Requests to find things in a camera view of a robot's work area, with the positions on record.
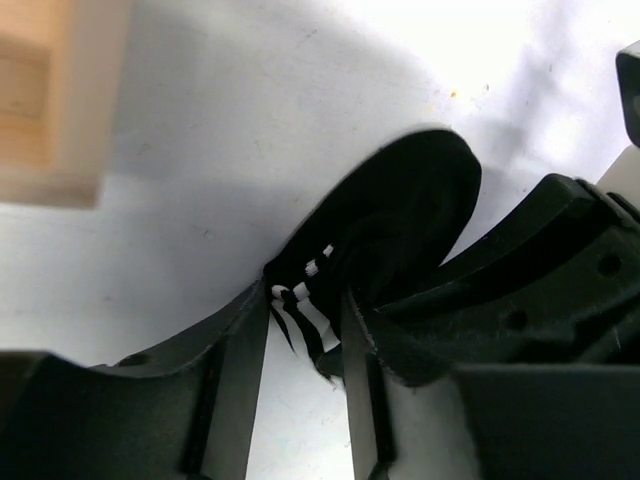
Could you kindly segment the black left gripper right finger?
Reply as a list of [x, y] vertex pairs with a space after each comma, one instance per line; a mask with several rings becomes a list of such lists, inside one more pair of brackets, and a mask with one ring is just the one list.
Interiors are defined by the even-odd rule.
[[375, 358], [351, 294], [342, 348], [358, 479], [635, 479], [639, 370], [471, 365], [408, 387]]

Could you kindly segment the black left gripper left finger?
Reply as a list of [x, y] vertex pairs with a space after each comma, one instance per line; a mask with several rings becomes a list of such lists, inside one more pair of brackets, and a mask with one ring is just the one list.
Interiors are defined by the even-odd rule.
[[242, 479], [269, 324], [261, 282], [115, 365], [1, 355], [5, 479]]

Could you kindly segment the black sock with white stripes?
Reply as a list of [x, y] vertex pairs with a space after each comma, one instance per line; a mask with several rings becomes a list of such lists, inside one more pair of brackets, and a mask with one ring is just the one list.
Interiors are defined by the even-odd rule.
[[457, 133], [408, 133], [346, 176], [265, 265], [276, 322], [293, 319], [319, 375], [343, 377], [342, 347], [324, 347], [300, 303], [309, 301], [339, 336], [346, 288], [374, 307], [412, 294], [468, 224], [481, 178], [479, 160]]

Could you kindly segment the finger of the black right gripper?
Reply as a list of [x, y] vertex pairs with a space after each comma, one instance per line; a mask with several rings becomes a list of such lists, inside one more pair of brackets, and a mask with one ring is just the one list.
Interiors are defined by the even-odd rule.
[[372, 315], [384, 365], [635, 364], [639, 206], [559, 174]]

